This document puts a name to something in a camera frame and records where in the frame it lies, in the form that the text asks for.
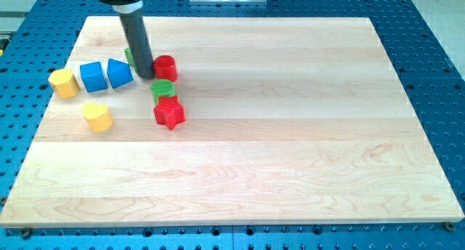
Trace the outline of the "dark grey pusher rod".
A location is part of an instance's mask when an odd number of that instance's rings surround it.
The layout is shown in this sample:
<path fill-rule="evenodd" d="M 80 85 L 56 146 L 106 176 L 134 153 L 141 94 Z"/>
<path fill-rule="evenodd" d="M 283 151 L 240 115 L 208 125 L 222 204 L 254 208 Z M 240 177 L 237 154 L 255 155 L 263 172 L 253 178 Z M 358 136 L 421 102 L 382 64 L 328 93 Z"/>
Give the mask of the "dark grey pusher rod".
<path fill-rule="evenodd" d="M 137 1 L 132 4 L 115 5 L 115 11 L 119 14 L 124 28 L 137 75 L 143 79 L 152 79 L 153 56 L 145 30 L 142 7 L 143 1 Z"/>

